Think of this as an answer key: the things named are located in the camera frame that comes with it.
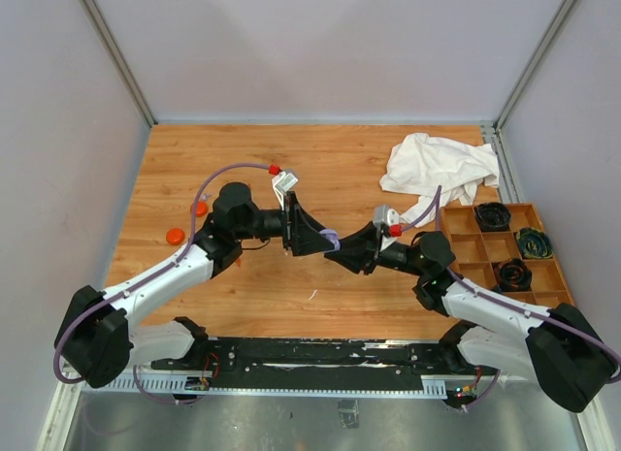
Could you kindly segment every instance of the white cloth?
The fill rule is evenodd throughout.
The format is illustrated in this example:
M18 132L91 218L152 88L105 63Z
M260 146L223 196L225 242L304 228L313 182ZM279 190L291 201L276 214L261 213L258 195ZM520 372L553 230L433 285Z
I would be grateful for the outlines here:
M424 133L406 136L392 148L386 175L379 184L384 191L418 194L418 203L401 215L411 223L428 206L440 184L441 207L455 199L463 206L474 202L476 188L498 187L498 158L490 144L473 147L446 138L430 138ZM418 223L426 225L435 217L432 211Z

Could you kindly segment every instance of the purple tube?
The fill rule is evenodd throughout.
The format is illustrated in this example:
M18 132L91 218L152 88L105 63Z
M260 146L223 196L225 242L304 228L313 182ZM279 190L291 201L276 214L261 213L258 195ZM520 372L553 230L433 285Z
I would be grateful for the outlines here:
M494 385L496 385L496 382L498 382L498 377L499 376L501 376L501 371L500 370L496 370L496 374L492 378L492 381L487 386L487 388L485 388L485 391L483 393L481 393L480 395L478 395L478 397L476 397L476 399L474 401L472 401L470 404L464 405L466 410L470 411L474 406L476 406L477 404L481 403L487 397L487 395L490 394L490 392L492 391L492 388L494 388Z
M436 220L438 221L438 210L440 210L440 194L441 193L442 193L442 186L439 184L438 189L436 189L436 195L434 196L434 199L431 201L431 204L429 204L429 207L426 208L425 211L423 211L420 215L418 215L414 221L404 226L402 228L402 231L407 231L410 228L413 228L414 226L416 226L418 223L422 221L423 218L425 218L431 212L431 210L434 209L434 207L436 207Z
M332 228L325 228L319 232L326 240L330 241L334 246L334 249L327 250L326 252L334 252L335 250L341 250L341 242L339 241L339 234Z

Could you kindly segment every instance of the wooden table surface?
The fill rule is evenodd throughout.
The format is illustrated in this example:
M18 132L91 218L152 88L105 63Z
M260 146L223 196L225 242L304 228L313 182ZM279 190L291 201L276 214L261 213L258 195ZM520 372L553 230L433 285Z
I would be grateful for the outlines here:
M378 182L392 146L415 132L482 144L477 126L155 126L108 284L175 252L178 248L166 243L166 232L180 227L189 234L189 208L197 188L231 163L294 169L301 205L342 237L366 225L379 204L403 212L416 196L383 192ZM232 171L207 192L217 195L226 182L243 181L252 187L259 207L277 208L270 179L260 170ZM496 189L479 186L477 203L494 200ZM409 242L414 233L402 240ZM321 254L294 258L285 255L280 240L272 240L265 249L245 252L239 267L177 296L145 324L185 315L214 336L440 338L454 320L422 308L411 290L415 282L415 276L382 268L368 276L352 274Z

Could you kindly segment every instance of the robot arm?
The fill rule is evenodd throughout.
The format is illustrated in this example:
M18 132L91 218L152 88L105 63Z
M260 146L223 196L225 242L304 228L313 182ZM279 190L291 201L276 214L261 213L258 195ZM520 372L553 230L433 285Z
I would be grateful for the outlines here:
M290 171L274 177L280 208L266 210L252 202L247 185L225 185L188 248L102 292L90 286L78 291L54 345L80 314L110 299L79 325L62 350L92 387L106 385L128 365L192 355L200 333L187 319L158 327L140 327L140 322L182 291L226 270L242 254L241 240L282 237L294 256L323 252L354 273L370 274L381 266L418 275L412 289L425 308L468 321L441 340L449 365L485 365L535 380L553 401L573 411L582 410L617 369L600 349L542 321L554 317L596 338L577 308L561 304L550 310L495 295L503 306L481 298L476 293L486 290L454 279L449 265L455 256L441 232L420 233L412 245L397 242L399 215L388 206L376 208L373 220L360 231L337 240L300 206L290 190L296 182Z

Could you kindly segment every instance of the gray wall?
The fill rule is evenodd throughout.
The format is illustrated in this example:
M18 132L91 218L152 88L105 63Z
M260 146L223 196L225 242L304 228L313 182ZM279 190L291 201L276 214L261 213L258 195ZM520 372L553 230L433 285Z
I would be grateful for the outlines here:
M561 0L98 0L156 117L495 119Z
M583 0L506 129L577 303L621 350L621 0ZM602 394L621 448L621 386Z
M100 285L147 127L77 0L0 0L0 447L34 448L67 304Z

